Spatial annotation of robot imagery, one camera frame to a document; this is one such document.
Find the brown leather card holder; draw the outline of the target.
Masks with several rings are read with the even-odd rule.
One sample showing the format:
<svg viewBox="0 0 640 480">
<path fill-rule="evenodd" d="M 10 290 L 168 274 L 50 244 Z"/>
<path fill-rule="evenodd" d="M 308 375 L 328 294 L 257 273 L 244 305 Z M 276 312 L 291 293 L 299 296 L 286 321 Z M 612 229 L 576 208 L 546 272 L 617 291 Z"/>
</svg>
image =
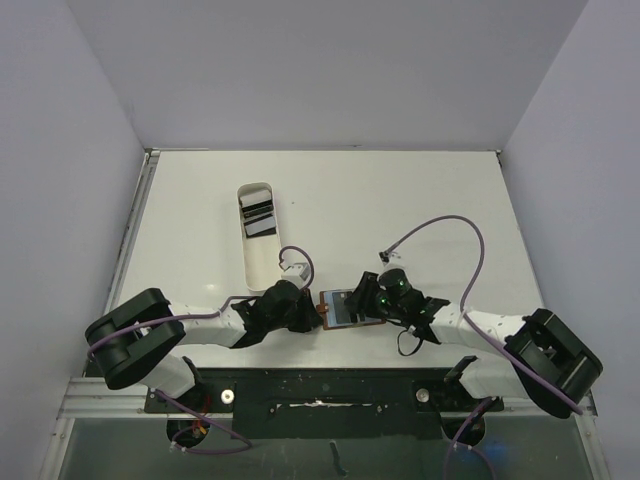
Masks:
<svg viewBox="0 0 640 480">
<path fill-rule="evenodd" d="M 367 317 L 364 314 L 353 314 L 346 308 L 346 300 L 352 290 L 326 290 L 319 293 L 320 303 L 316 305 L 318 314 L 323 318 L 324 330 L 339 330 L 364 326 L 382 325 L 384 319 Z"/>
</svg>

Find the grey card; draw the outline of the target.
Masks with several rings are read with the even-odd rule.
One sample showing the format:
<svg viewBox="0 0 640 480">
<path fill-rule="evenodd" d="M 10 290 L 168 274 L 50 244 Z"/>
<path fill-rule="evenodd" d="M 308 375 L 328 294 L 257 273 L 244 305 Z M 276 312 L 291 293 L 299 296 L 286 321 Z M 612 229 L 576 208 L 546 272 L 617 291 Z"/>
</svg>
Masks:
<svg viewBox="0 0 640 480">
<path fill-rule="evenodd" d="M 273 214 L 250 219 L 244 223 L 244 231 L 247 238 L 275 235 L 277 222 Z"/>
</svg>

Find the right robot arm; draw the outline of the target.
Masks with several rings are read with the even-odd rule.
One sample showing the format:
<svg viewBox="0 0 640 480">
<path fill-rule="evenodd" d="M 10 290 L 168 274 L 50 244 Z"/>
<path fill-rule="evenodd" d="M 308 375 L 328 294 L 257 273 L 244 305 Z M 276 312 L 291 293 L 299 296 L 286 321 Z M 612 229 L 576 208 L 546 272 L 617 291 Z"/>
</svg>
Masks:
<svg viewBox="0 0 640 480">
<path fill-rule="evenodd" d="M 565 419 L 603 372 L 599 358 L 553 312 L 498 315 L 469 310 L 414 288 L 401 268 L 365 272 L 347 311 L 398 322 L 423 342 L 455 344 L 504 358 L 503 367 L 467 366 L 445 384 L 448 402 L 469 408 L 484 397 L 528 398 Z"/>
</svg>

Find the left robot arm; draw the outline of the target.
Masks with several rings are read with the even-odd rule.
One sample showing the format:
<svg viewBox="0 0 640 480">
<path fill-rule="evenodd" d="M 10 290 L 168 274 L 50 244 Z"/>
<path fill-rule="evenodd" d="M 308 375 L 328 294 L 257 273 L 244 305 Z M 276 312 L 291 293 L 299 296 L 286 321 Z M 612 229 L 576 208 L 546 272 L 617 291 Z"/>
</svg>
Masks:
<svg viewBox="0 0 640 480">
<path fill-rule="evenodd" d="M 307 334 L 323 323 L 310 291 L 280 280 L 259 296 L 234 295 L 213 309 L 171 304 L 148 288 L 91 323 L 85 330 L 88 357 L 111 390 L 134 384 L 157 389 L 180 410 L 200 405 L 204 387 L 179 345 L 244 349 L 277 330 Z"/>
</svg>

